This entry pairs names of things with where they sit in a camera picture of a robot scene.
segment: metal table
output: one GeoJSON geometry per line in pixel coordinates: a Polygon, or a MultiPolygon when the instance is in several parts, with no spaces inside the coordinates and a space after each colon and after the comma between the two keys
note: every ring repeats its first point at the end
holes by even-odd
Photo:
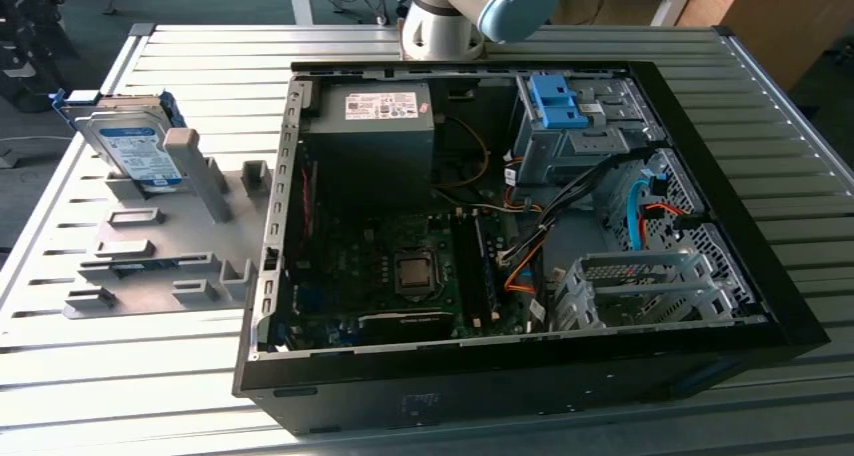
{"type": "MultiPolygon", "coordinates": [[[[391,60],[393,30],[159,26],[103,91],[165,86],[223,169],[272,157],[293,60],[391,60]]],[[[652,60],[832,342],[664,405],[296,440],[231,396],[240,310],[69,321],[95,221],[115,204],[77,137],[0,274],[0,448],[56,454],[854,452],[854,176],[738,42],[708,29],[550,27],[498,59],[652,60]]]]}

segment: floor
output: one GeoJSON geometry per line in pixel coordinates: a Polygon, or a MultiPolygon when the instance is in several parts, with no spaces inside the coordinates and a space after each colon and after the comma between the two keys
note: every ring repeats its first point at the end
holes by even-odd
{"type": "MultiPolygon", "coordinates": [[[[116,0],[119,13],[104,16],[107,0],[68,0],[63,6],[67,32],[80,60],[64,63],[72,88],[97,88],[115,54],[135,23],[292,24],[288,0],[116,0]]],[[[312,1],[317,24],[351,24],[353,18],[333,13],[327,0],[312,1]]],[[[373,18],[361,1],[344,2],[364,21],[373,18]]],[[[395,1],[387,0],[389,11],[395,1]]],[[[812,122],[848,164],[854,165],[854,62],[836,66],[818,61],[791,93],[810,108],[812,122]]],[[[69,137],[72,131],[53,113],[21,114],[0,99],[0,144],[8,138],[69,137]]],[[[20,157],[17,168],[0,170],[0,265],[15,244],[48,183],[67,143],[56,139],[8,141],[20,157]]]]}

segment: power supply label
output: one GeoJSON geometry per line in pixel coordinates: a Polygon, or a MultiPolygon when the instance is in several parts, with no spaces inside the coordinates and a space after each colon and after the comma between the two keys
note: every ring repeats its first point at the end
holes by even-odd
{"type": "Polygon", "coordinates": [[[415,93],[351,93],[345,105],[347,120],[417,118],[415,93]]]}
{"type": "Polygon", "coordinates": [[[149,186],[172,186],[181,182],[153,128],[104,128],[99,132],[131,179],[149,186]]]}

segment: sticker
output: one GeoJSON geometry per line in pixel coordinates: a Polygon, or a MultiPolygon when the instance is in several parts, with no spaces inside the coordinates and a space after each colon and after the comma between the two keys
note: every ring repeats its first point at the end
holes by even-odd
{"type": "Polygon", "coordinates": [[[344,119],[417,118],[415,93],[351,93],[344,119]]]}
{"type": "Polygon", "coordinates": [[[604,111],[602,110],[602,105],[599,103],[579,104],[578,107],[580,108],[582,113],[602,113],[602,114],[604,114],[604,111]]]}
{"type": "Polygon", "coordinates": [[[528,311],[531,311],[531,314],[540,322],[546,319],[546,308],[543,308],[543,305],[539,304],[539,301],[535,299],[531,300],[528,311]]]}
{"type": "Polygon", "coordinates": [[[149,186],[172,186],[181,182],[181,175],[152,128],[105,128],[99,132],[131,179],[149,186]]]}
{"type": "Polygon", "coordinates": [[[504,168],[504,184],[508,186],[516,185],[516,170],[511,168],[504,168]]]}

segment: blue drive bracket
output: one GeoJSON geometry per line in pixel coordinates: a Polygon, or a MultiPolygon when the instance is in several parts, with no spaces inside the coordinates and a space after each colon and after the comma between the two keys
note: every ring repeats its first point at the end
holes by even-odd
{"type": "Polygon", "coordinates": [[[590,126],[587,116],[575,105],[575,91],[566,78],[555,74],[535,74],[530,78],[531,99],[543,115],[546,129],[584,129],[590,126]]]}

